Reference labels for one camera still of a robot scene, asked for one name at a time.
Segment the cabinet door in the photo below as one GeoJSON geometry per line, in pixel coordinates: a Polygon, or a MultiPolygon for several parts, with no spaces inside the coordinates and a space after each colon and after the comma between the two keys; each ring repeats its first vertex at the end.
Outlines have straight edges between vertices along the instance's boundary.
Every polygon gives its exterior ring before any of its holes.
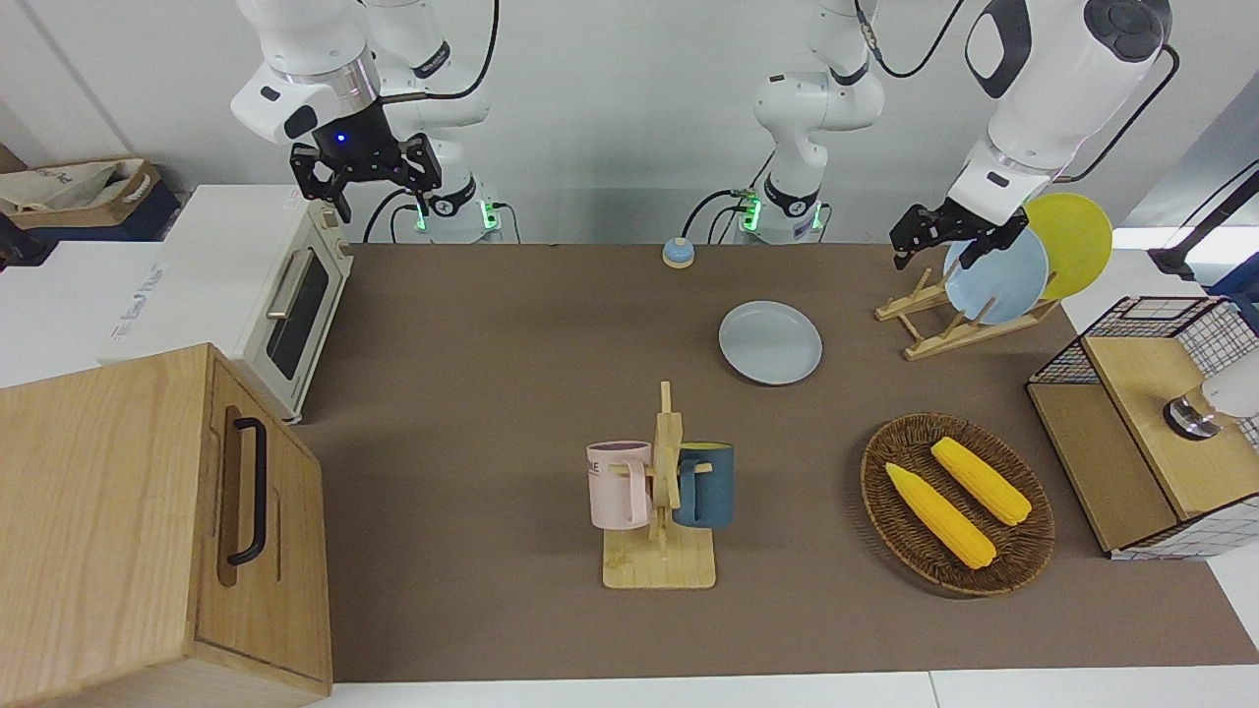
{"type": "Polygon", "coordinates": [[[209,456],[215,491],[203,496],[215,510],[201,538],[196,639],[329,683],[319,464],[227,368],[215,367],[209,435],[222,446],[209,456]]]}

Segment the oven door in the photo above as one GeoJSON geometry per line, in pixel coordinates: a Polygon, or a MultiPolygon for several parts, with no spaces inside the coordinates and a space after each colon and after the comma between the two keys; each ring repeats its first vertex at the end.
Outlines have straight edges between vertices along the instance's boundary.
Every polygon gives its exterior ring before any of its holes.
{"type": "Polygon", "coordinates": [[[262,341],[252,357],[254,373],[279,397],[290,420],[300,417],[344,285],[345,276],[311,226],[308,238],[300,238],[290,253],[262,314],[262,341]]]}

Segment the corn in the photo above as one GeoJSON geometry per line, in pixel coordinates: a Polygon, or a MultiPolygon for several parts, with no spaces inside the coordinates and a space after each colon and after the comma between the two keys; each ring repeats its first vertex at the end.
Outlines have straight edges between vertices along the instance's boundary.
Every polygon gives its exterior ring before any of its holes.
{"type": "Polygon", "coordinates": [[[932,455],[971,496],[1007,527],[1022,523],[1031,513],[1031,501],[961,442],[946,436],[932,446],[932,455]]]}
{"type": "Polygon", "coordinates": [[[888,462],[886,469],[891,484],[900,493],[900,498],[909,504],[914,515],[935,534],[935,538],[944,542],[966,567],[978,571],[992,563],[997,557],[997,547],[992,545],[988,537],[974,528],[971,519],[958,511],[957,506],[940,496],[930,482],[900,465],[888,462]]]}

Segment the wicker basket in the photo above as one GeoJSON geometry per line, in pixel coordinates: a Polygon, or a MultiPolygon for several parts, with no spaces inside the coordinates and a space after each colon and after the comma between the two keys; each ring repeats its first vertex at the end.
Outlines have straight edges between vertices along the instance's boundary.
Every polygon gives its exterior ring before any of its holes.
{"type": "Polygon", "coordinates": [[[932,583],[969,596],[1001,595],[1027,585],[1049,563],[1054,551],[1054,514],[1027,464],[1006,443],[962,418],[915,413],[879,430],[861,456],[861,496],[875,530],[891,552],[932,583]],[[944,436],[968,447],[1031,501],[1027,519],[1011,528],[988,513],[932,456],[944,436]],[[884,464],[895,462],[934,486],[962,510],[997,547],[987,568],[967,568],[927,529],[896,493],[884,464]]]}

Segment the mug handle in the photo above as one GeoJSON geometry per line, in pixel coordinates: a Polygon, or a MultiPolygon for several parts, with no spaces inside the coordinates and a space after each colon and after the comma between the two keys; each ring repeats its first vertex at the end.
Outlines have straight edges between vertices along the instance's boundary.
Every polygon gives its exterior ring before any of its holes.
{"type": "Polygon", "coordinates": [[[630,467],[630,523],[646,524],[647,467],[637,457],[622,460],[621,464],[630,467]]]}
{"type": "Polygon", "coordinates": [[[695,476],[695,460],[682,460],[677,464],[679,496],[682,501],[679,511],[687,524],[700,523],[700,498],[695,476]]]}

